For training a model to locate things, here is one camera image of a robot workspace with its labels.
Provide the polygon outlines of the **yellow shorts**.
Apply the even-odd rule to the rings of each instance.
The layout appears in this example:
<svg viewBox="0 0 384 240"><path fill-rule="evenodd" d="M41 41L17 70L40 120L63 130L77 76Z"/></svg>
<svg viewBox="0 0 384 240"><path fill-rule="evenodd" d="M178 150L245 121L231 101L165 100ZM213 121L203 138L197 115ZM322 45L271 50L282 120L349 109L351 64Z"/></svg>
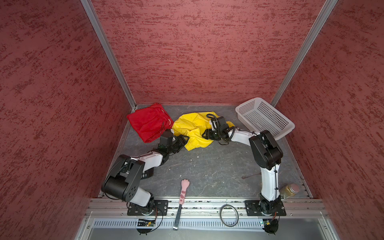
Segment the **yellow shorts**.
<svg viewBox="0 0 384 240"><path fill-rule="evenodd" d="M180 116L172 126L172 130L175 136L189 137L188 142L185 145L187 151L191 151L197 148L206 148L214 141L205 139L203 133L206 130L212 130L211 119L207 115L213 115L217 119L219 115L215 112L199 112L189 113Z"/></svg>

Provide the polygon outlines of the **red shorts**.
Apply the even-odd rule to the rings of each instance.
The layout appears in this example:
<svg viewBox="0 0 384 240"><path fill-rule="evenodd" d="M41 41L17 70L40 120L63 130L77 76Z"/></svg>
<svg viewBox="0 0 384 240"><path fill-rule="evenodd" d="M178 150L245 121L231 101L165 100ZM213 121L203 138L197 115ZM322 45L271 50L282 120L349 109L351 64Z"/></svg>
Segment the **red shorts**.
<svg viewBox="0 0 384 240"><path fill-rule="evenodd" d="M144 143L151 143L158 139L174 124L164 107L158 103L136 110L127 115L127 119Z"/></svg>

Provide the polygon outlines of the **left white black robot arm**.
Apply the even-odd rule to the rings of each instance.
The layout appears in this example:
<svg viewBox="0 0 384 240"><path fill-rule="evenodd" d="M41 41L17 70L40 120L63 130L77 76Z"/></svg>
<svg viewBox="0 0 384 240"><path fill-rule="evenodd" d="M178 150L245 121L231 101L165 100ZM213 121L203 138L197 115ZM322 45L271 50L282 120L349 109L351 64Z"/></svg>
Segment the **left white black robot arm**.
<svg viewBox="0 0 384 240"><path fill-rule="evenodd" d="M102 192L110 199L137 207L143 215L152 214L156 209L154 195L140 188L140 182L152 177L154 169L164 165L170 156L185 147L189 139L167 132L160 137L158 147L144 155L120 155L102 183Z"/></svg>

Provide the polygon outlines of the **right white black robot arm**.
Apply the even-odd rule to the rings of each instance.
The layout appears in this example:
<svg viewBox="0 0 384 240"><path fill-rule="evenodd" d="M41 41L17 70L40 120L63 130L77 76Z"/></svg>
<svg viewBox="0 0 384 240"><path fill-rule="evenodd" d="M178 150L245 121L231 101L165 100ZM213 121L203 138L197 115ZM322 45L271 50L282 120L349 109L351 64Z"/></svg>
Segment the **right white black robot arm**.
<svg viewBox="0 0 384 240"><path fill-rule="evenodd" d="M238 142L250 146L254 160L261 169L262 190L260 193L260 211L266 215L274 214L281 197L278 186L278 174L283 151L269 131L254 133L236 127L219 130L205 130L202 137L206 140Z"/></svg>

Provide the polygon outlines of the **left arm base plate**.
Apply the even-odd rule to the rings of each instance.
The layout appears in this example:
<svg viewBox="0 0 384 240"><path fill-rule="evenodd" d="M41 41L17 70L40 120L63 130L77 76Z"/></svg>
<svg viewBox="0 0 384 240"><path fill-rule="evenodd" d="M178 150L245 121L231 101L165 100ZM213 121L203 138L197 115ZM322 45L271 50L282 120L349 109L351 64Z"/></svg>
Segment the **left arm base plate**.
<svg viewBox="0 0 384 240"><path fill-rule="evenodd" d="M150 200L149 203L145 206L139 206L137 204L129 203L127 204L128 216L166 216L168 211L168 200Z"/></svg>

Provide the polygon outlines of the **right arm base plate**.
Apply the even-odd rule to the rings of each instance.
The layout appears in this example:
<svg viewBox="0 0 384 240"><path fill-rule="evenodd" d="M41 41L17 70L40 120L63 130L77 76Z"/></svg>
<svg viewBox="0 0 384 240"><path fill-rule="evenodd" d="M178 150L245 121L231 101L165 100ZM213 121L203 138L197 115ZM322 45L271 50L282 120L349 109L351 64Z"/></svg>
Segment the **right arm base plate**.
<svg viewBox="0 0 384 240"><path fill-rule="evenodd" d="M245 201L247 216L260 217L285 217L287 215L283 202L281 201Z"/></svg>

